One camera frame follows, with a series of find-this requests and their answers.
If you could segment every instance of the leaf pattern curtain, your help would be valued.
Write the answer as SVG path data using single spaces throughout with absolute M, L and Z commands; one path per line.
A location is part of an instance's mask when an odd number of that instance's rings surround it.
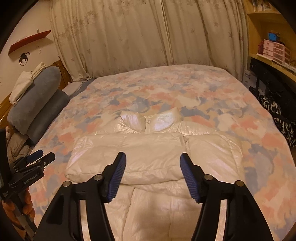
M 50 22 L 74 81 L 172 64 L 240 79 L 247 65 L 242 0 L 51 0 Z

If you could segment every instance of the cardboard box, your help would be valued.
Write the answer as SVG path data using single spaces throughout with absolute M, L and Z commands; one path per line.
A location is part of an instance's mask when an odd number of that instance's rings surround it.
M 257 77 L 254 75 L 253 72 L 245 70 L 244 75 L 242 78 L 242 83 L 249 91 L 253 93 L 253 90 L 256 89 Z M 259 89 L 260 95 L 264 95 L 266 91 L 266 85 L 260 81 L 259 82 Z

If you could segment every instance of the floral bedspread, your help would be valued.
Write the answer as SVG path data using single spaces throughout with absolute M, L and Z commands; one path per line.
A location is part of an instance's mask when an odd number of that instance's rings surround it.
M 296 168 L 288 144 L 242 83 L 223 69 L 203 65 L 100 77 L 74 97 L 35 147 L 56 155 L 45 176 L 30 188 L 36 224 L 66 180 L 64 171 L 78 137 L 95 132 L 123 110 L 151 115 L 174 107 L 185 120 L 241 140 L 247 187 L 274 240 L 282 240 L 296 221 Z

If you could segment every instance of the cartoon face sticker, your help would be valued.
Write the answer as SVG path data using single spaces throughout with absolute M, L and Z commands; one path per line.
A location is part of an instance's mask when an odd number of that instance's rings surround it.
M 22 53 L 22 55 L 20 56 L 20 65 L 21 66 L 26 65 L 26 63 L 28 62 L 28 56 L 26 54 L 31 55 L 30 52 Z

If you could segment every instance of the gray cushion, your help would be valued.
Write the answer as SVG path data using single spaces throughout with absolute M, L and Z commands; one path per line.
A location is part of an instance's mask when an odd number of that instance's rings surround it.
M 7 120 L 20 133 L 26 134 L 39 111 L 53 96 L 61 82 L 58 67 L 50 66 L 43 70 L 25 92 L 20 101 L 8 113 Z
M 62 90 L 57 90 L 52 98 L 46 103 L 42 110 L 31 123 L 27 135 L 34 144 L 41 139 L 49 125 L 69 103 L 70 97 Z

